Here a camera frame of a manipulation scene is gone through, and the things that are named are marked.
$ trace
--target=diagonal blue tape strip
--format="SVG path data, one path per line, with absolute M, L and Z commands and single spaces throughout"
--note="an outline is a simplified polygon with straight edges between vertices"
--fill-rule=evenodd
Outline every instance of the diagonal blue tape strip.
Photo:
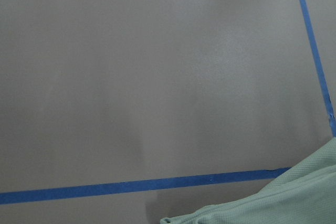
M 0 205 L 276 178 L 289 168 L 0 193 Z
M 310 21 L 310 16 L 309 16 L 306 0 L 300 0 L 300 5 L 301 5 L 301 9 L 302 9 L 303 18 L 305 20 L 304 23 L 306 24 L 306 30 L 307 30 L 307 34 L 308 34 L 308 38 L 309 38 L 311 52 L 312 52 L 313 57 L 314 57 L 314 62 L 315 62 L 317 75 L 318 75 L 319 81 L 320 81 L 320 86 L 321 86 L 321 90 L 322 90 L 322 95 L 323 95 L 325 107 L 327 109 L 327 113 L 328 113 L 328 117 L 329 117 L 329 124 L 330 124 L 330 127 L 331 127 L 332 135 L 336 136 L 336 120 L 335 120 L 335 116 L 334 116 L 334 109 L 333 109 L 331 101 L 330 101 L 327 81 L 325 80 L 323 67 L 322 67 L 319 51 L 318 51 L 318 48 L 317 48 L 313 27 L 312 27 L 312 24 L 311 24 L 311 21 Z

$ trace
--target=gray surface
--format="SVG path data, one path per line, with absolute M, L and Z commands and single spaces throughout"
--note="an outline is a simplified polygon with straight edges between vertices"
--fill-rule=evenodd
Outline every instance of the gray surface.
M 336 102 L 334 0 L 307 2 Z M 275 169 L 331 137 L 298 0 L 1 5 L 2 192 Z M 230 195 L 264 182 L 232 184 Z M 153 200 L 163 215 L 232 199 L 190 200 L 199 189 L 1 206 L 0 214 L 10 223 L 26 215 L 130 223 L 124 216 L 146 220 L 147 194 L 168 199 Z

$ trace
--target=horizontal blue tape strip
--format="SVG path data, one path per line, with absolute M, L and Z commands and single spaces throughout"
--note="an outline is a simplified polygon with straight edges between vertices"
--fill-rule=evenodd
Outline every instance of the horizontal blue tape strip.
M 335 119 L 335 116 L 334 116 L 334 110 L 333 110 L 332 103 L 331 103 L 331 100 L 330 100 L 327 81 L 325 80 L 325 76 L 324 76 L 324 72 L 323 72 L 323 66 L 322 66 L 322 62 L 321 62 L 321 59 L 320 59 L 320 54 L 319 54 L 319 51 L 318 51 L 318 47 L 317 47 L 317 44 L 316 44 L 315 35 L 314 35 L 314 31 L 313 31 L 313 26 L 311 24 L 307 3 L 306 3 L 306 0 L 299 0 L 299 1 L 300 1 L 301 9 L 302 9 L 303 18 L 305 20 L 304 23 L 306 25 L 306 30 L 307 30 L 307 34 L 308 34 L 308 38 L 309 38 L 311 52 L 313 54 L 313 58 L 314 58 L 314 62 L 315 62 L 317 75 L 318 75 L 319 81 L 320 81 L 320 86 L 321 86 L 321 90 L 322 90 L 322 95 L 323 95 L 325 107 L 326 107 L 328 117 L 329 117 L 329 125 L 330 125 L 331 131 L 332 131 L 332 135 L 336 137 L 336 119 Z
M 289 168 L 0 193 L 0 205 L 276 178 Z

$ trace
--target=blue tape strip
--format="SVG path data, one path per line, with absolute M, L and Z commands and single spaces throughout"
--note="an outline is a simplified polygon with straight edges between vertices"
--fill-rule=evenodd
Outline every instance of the blue tape strip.
M 42 190 L 15 191 L 0 194 L 0 205 L 32 201 L 67 199 L 77 197 L 122 194 L 136 191 L 169 189 L 188 186 L 213 185 L 257 179 L 276 178 L 289 168 L 277 170 L 253 170 L 247 172 L 197 175 L 189 177 L 162 178 L 89 186 L 63 187 Z
M 332 104 L 331 104 L 331 101 L 330 101 L 328 86 L 327 86 L 327 82 L 325 80 L 323 67 L 322 67 L 319 51 L 318 51 L 318 48 L 317 48 L 313 27 L 312 27 L 312 24 L 311 24 L 311 21 L 310 21 L 310 16 L 309 16 L 306 0 L 300 0 L 300 5 L 301 5 L 301 9 L 302 9 L 303 18 L 305 20 L 304 23 L 306 24 L 306 29 L 307 29 L 307 34 L 308 34 L 308 38 L 309 38 L 311 52 L 312 52 L 313 57 L 314 57 L 316 71 L 317 71 L 319 81 L 320 81 L 320 86 L 321 86 L 321 90 L 322 90 L 322 94 L 323 94 L 325 107 L 327 109 L 327 113 L 328 113 L 328 116 L 329 116 L 329 125 L 330 125 L 331 131 L 332 131 L 332 135 L 336 136 L 336 120 L 335 120 L 335 116 L 334 116 L 334 110 L 332 108 Z

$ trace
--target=textured fabric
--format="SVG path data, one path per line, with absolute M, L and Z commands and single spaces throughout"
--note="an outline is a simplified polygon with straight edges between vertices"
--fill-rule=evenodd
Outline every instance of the textured fabric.
M 260 192 L 161 224 L 336 223 L 336 138 Z

